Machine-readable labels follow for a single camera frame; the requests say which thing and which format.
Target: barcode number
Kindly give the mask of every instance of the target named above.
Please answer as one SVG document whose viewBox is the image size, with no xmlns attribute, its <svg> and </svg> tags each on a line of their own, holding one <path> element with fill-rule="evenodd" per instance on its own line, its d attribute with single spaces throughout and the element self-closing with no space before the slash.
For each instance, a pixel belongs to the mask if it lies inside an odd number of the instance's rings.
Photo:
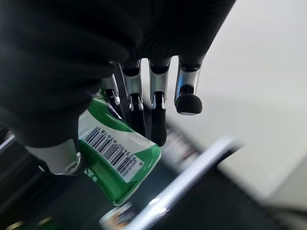
<svg viewBox="0 0 307 230">
<path fill-rule="evenodd" d="M 95 149 L 125 182 L 129 182 L 144 164 L 101 127 L 94 128 L 84 141 Z"/>
</svg>

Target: robotic finger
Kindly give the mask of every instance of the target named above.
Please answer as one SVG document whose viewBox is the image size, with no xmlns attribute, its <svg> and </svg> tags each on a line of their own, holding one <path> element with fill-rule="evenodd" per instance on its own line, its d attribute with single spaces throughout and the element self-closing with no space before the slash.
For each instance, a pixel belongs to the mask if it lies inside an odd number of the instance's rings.
<svg viewBox="0 0 307 230">
<path fill-rule="evenodd" d="M 203 58 L 179 56 L 174 102 L 177 112 L 182 115 L 196 115 L 202 111 L 196 90 Z"/>
<path fill-rule="evenodd" d="M 149 60 L 150 100 L 152 103 L 152 141 L 162 146 L 166 142 L 165 102 L 171 57 Z"/>
<path fill-rule="evenodd" d="M 144 119 L 143 93 L 141 81 L 141 60 L 120 63 L 119 67 L 124 80 L 127 100 L 129 102 L 131 126 L 146 136 Z"/>
</svg>

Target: white label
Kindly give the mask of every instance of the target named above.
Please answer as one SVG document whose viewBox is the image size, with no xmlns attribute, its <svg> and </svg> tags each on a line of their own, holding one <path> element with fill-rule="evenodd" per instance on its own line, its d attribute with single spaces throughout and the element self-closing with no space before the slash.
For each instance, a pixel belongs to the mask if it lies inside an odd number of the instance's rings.
<svg viewBox="0 0 307 230">
<path fill-rule="evenodd" d="M 102 127 L 95 127 L 83 140 L 95 149 L 127 183 L 144 164 Z"/>
</svg>

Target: black fingertip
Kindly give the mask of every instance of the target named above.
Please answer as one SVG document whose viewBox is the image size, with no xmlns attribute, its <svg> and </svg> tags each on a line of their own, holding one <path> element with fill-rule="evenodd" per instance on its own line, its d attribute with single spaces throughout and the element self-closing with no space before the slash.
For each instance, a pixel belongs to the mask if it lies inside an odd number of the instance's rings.
<svg viewBox="0 0 307 230">
<path fill-rule="evenodd" d="M 182 115 L 196 115 L 202 111 L 201 100 L 193 94 L 183 94 L 178 97 L 176 103 L 176 110 Z"/>
<path fill-rule="evenodd" d="M 152 109 L 152 141 L 158 146 L 163 146 L 166 142 L 165 112 L 166 109 L 161 104 Z"/>
</svg>

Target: silver bar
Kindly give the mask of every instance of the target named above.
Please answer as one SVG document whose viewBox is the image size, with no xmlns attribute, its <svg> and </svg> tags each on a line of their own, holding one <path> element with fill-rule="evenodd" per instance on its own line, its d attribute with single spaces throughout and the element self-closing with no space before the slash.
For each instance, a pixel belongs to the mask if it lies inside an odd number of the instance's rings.
<svg viewBox="0 0 307 230">
<path fill-rule="evenodd" d="M 157 91 L 161 91 L 164 94 L 164 103 L 166 101 L 167 95 L 167 83 L 168 83 L 168 69 L 165 73 L 157 74 L 152 72 L 150 68 L 150 61 L 149 61 L 149 75 L 150 75 L 150 101 L 153 103 L 154 101 L 154 93 Z"/>
<path fill-rule="evenodd" d="M 9 147 L 13 141 L 15 140 L 15 135 L 11 135 L 8 139 L 6 139 L 1 145 L 0 145 L 0 155 L 3 153 L 7 147 Z"/>
<path fill-rule="evenodd" d="M 239 149 L 240 146 L 237 138 L 233 136 L 218 139 L 156 196 L 125 230 L 152 227 L 226 152 L 234 148 Z"/>
<path fill-rule="evenodd" d="M 190 85 L 194 88 L 193 94 L 196 95 L 198 79 L 200 76 L 201 67 L 194 72 L 186 72 L 182 69 L 181 64 L 178 65 L 178 74 L 175 88 L 175 103 L 180 96 L 180 89 L 183 85 Z"/>
<path fill-rule="evenodd" d="M 119 91 L 118 91 L 118 87 L 117 87 L 117 83 L 116 83 L 114 74 L 112 74 L 111 77 L 102 78 L 101 92 L 103 93 L 105 90 L 113 91 L 115 104 L 119 105 L 120 104 Z"/>
</svg>

